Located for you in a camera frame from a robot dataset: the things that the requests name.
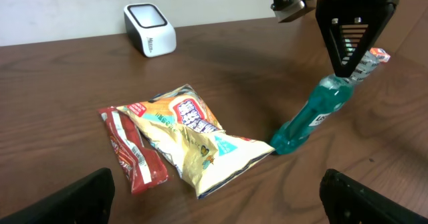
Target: blue triangle graphic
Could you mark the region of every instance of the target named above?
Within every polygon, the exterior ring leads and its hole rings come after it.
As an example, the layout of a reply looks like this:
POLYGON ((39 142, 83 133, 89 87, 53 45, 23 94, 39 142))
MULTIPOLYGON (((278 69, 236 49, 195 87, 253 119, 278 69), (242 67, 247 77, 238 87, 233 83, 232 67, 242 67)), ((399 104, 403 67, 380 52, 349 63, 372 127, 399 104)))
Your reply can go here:
POLYGON ((236 150, 236 146, 232 145, 231 143, 222 140, 219 137, 215 137, 215 141, 217 142, 217 146, 219 147, 220 156, 225 155, 227 153, 230 153, 234 150, 236 150))

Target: white electronic device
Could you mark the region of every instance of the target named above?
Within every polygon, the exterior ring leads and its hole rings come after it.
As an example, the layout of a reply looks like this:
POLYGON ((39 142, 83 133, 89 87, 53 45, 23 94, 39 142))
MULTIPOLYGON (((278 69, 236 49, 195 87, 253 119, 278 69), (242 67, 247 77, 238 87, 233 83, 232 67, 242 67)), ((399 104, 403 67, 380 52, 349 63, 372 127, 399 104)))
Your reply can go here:
POLYGON ((174 27, 151 3, 130 4, 124 8, 125 27, 136 49, 146 57, 171 53, 177 46, 174 27))

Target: brown tabletop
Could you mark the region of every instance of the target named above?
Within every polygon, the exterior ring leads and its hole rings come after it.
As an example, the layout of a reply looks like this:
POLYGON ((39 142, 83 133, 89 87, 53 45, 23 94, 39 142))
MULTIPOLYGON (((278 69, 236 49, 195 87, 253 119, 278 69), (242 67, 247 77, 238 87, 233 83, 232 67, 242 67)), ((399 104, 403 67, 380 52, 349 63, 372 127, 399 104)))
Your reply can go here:
POLYGON ((326 223, 327 168, 428 217, 428 0, 401 0, 377 46, 392 60, 296 153, 269 156, 203 200, 170 181, 131 196, 97 109, 190 84, 227 133, 269 141, 332 73, 317 23, 258 19, 177 28, 148 59, 126 35, 0 47, 0 217, 108 167, 111 223, 326 223))

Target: green liquid bottle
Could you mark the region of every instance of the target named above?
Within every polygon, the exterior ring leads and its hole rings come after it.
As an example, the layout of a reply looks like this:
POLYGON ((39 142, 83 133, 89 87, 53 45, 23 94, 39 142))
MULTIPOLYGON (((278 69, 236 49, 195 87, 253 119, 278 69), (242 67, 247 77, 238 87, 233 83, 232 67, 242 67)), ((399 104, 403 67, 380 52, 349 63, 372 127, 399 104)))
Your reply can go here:
POLYGON ((378 65, 377 57, 367 52, 351 77, 339 78, 332 74, 323 78, 296 117, 274 134, 270 145, 276 153, 290 154, 304 144, 329 114, 338 111, 351 98, 355 85, 361 83, 378 65))

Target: snack package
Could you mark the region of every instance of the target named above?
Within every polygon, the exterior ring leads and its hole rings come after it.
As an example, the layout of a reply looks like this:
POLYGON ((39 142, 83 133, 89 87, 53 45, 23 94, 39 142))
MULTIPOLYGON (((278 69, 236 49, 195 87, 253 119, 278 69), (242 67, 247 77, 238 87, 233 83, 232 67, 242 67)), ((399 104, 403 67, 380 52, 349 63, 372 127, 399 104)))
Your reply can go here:
POLYGON ((227 135, 190 85, 117 109, 177 168, 199 199, 274 151, 264 142, 227 135))
POLYGON ((144 148, 140 133, 129 117, 113 107, 98 112, 106 124, 119 164, 131 183, 132 194, 168 180, 166 166, 156 151, 144 148))

